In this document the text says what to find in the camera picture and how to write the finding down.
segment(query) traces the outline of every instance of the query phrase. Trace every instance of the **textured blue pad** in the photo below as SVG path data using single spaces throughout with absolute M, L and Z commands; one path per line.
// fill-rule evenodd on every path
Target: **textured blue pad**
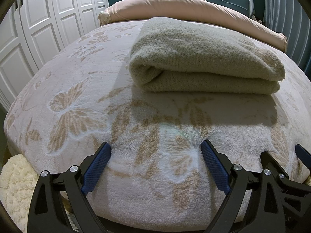
M 84 195 L 94 190 L 110 156 L 111 148 L 110 145 L 106 143 L 84 174 L 83 186 L 81 188 Z
M 301 160 L 301 162 L 308 169 L 311 169 L 311 155 L 310 155 L 310 153 L 299 144 L 297 144 L 295 146 L 295 151 L 296 151 L 297 157 Z
M 217 188 L 223 191 L 225 195 L 229 194 L 231 189 L 228 173 L 206 141 L 202 142 L 201 149 L 205 164 L 211 172 Z

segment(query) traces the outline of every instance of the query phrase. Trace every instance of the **striped curtain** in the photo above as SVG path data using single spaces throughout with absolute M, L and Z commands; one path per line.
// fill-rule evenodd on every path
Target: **striped curtain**
M 311 80 L 311 23 L 297 0 L 266 0 L 265 25 L 288 38 L 287 55 Z

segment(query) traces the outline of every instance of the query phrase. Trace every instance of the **bedspread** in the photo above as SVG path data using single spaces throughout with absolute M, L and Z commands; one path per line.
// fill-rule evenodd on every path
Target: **bedspread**
M 216 214 L 224 194 L 203 161 L 207 138 L 246 170 L 261 171 L 268 150 L 290 179 L 307 178 L 294 146 L 311 152 L 311 83 L 286 54 L 249 38 L 284 64 L 272 95 L 143 92 L 128 70 L 143 23 L 95 29 L 40 69 L 7 114 L 11 153 L 37 173 L 58 173 L 110 143 L 111 159 L 87 198 L 97 215 L 149 230 L 202 230 Z

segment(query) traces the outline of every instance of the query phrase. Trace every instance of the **metal screw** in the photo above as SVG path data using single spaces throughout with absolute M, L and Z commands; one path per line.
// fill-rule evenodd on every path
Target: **metal screw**
M 265 173 L 265 175 L 270 175 L 271 174 L 269 169 L 265 169 L 263 172 Z
M 233 166 L 233 168 L 236 169 L 237 171 L 241 171 L 241 170 L 242 170 L 242 166 L 239 165 L 239 164 L 235 164 L 235 165 Z
M 41 176 L 42 176 L 42 177 L 45 177 L 46 175 L 48 175 L 48 171 L 43 171 L 43 172 L 41 173 Z
M 78 167 L 77 166 L 72 166 L 71 168 L 70 168 L 70 171 L 71 172 L 76 172 L 78 170 Z

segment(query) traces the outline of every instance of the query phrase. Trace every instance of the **cream shag carpet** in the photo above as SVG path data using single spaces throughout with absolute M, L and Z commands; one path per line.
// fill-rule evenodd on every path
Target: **cream shag carpet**
M 28 211 L 37 180 L 37 173 L 22 154 L 10 158 L 0 174 L 0 200 L 23 233 L 27 233 Z M 77 230 L 68 218 L 73 229 Z

